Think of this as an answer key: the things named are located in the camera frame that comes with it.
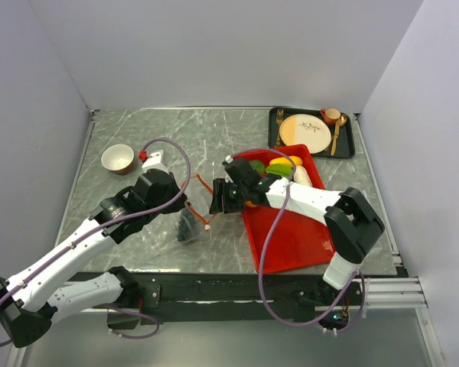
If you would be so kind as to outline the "clear zip bag orange zipper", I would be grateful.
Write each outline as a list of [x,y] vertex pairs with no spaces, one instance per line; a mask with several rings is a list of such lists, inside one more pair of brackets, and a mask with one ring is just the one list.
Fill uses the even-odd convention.
[[158,170],[148,171],[149,202],[158,207],[185,191],[170,206],[151,215],[148,232],[162,242],[189,245],[210,234],[214,216],[209,213],[212,190],[199,176],[194,175],[178,183],[174,175]]

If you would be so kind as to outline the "black grape bunch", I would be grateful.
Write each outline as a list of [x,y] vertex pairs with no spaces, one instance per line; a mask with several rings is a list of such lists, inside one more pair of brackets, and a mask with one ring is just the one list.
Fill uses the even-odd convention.
[[189,242],[195,239],[197,234],[197,219],[188,210],[180,212],[177,224],[177,240],[180,243]]

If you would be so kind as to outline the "green orange fruit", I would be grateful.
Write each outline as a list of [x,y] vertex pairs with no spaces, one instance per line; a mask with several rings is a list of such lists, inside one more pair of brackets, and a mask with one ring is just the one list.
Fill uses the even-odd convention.
[[265,165],[260,160],[251,160],[249,163],[251,167],[260,175],[265,173]]

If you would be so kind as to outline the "white radish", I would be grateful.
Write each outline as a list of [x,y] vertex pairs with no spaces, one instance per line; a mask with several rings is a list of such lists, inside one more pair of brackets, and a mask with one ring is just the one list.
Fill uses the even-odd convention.
[[309,177],[307,170],[301,165],[298,165],[295,168],[293,181],[297,184],[301,184],[307,187],[313,187],[311,178]]

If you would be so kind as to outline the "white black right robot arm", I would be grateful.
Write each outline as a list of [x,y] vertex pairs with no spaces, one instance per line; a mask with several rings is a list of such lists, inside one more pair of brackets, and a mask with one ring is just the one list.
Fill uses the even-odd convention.
[[337,304],[347,283],[385,230],[383,221],[356,188],[330,191],[309,187],[287,177],[260,175],[245,158],[224,164],[227,178],[213,181],[210,213],[242,212],[246,203],[285,209],[316,220],[328,228],[335,253],[319,287],[321,299]]

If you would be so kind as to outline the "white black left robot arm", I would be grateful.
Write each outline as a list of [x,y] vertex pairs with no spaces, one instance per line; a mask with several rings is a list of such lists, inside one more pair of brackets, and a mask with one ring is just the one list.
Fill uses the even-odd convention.
[[89,281],[65,283],[87,263],[140,232],[160,214],[181,211],[186,187],[158,169],[102,200],[57,247],[25,270],[0,277],[0,324],[17,348],[40,339],[55,323],[87,308],[137,305],[141,288],[122,266]]

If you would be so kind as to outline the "white brown bowl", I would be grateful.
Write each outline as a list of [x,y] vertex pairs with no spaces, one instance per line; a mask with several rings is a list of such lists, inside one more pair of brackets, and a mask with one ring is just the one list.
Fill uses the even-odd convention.
[[128,145],[117,144],[107,148],[101,157],[101,165],[113,174],[125,175],[132,171],[135,154]]

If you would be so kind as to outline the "green leaf vegetable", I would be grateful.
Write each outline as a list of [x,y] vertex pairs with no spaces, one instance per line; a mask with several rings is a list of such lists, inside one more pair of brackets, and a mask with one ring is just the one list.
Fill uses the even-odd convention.
[[290,177],[293,172],[293,168],[286,164],[270,164],[265,168],[265,172],[267,174],[276,174],[281,177]]

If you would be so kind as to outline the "red plastic tray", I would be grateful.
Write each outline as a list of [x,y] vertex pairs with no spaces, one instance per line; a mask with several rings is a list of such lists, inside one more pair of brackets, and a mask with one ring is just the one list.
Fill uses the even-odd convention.
[[[243,212],[249,247],[256,270],[277,209],[264,206],[248,207]],[[264,261],[264,273],[291,271],[328,263],[334,255],[334,245],[327,227],[306,216],[285,211],[272,234]]]

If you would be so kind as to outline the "yellow mango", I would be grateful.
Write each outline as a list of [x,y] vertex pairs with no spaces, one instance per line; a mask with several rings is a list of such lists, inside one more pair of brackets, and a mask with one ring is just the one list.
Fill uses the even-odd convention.
[[287,156],[287,157],[278,157],[270,160],[269,165],[281,164],[288,167],[301,166],[303,164],[303,160],[298,156]]

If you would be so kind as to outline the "black serving tray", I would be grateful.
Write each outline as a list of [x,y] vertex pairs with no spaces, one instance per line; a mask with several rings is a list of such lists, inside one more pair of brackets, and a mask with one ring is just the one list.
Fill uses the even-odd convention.
[[[316,119],[323,121],[323,116],[318,110],[313,109],[296,109],[291,107],[274,107],[269,111],[269,129],[268,129],[268,146],[270,148],[275,147],[278,136],[278,112],[282,111],[282,121],[293,115],[311,115]],[[326,150],[321,152],[312,152],[311,155],[319,158],[332,158],[332,159],[350,159],[355,155],[355,143],[353,139],[353,124],[350,122],[350,117],[347,115],[347,122],[344,126],[340,127],[339,135],[337,137],[336,151],[335,154],[331,154],[331,145],[330,143],[327,146]]]

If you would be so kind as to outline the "gold fork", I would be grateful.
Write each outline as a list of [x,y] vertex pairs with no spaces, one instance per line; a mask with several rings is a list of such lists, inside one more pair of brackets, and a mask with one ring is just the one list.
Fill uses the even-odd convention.
[[282,138],[280,135],[280,127],[284,121],[284,110],[283,109],[278,109],[276,112],[276,124],[277,124],[277,135],[276,135],[276,140],[275,140],[275,147],[281,147],[282,146]]

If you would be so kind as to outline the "cream orange plate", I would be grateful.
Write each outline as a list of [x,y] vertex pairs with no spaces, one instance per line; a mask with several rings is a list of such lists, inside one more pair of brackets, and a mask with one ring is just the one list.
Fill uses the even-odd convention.
[[286,146],[305,145],[311,154],[324,151],[331,142],[328,126],[312,115],[287,117],[279,127],[279,135]]

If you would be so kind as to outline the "orange cup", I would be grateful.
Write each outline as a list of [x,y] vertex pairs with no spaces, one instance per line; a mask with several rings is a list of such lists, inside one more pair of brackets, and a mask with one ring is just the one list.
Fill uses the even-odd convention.
[[341,112],[335,108],[321,109],[320,114],[326,125],[335,125],[341,117]]

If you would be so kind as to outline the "gold spoon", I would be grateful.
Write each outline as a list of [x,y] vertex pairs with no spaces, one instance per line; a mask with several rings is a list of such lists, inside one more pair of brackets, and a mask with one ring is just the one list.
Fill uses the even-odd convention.
[[344,126],[347,123],[347,116],[345,114],[342,114],[338,120],[335,122],[334,126],[334,136],[333,140],[331,142],[331,149],[330,149],[330,155],[334,156],[337,150],[337,140],[340,136],[340,128]]

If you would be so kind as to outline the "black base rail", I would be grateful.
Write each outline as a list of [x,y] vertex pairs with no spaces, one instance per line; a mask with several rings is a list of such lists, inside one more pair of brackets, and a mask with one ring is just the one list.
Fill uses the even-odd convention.
[[349,308],[365,304],[362,277],[338,291],[318,275],[115,272],[122,293],[111,305],[160,323],[280,318],[292,326],[313,322],[342,330],[350,325]]

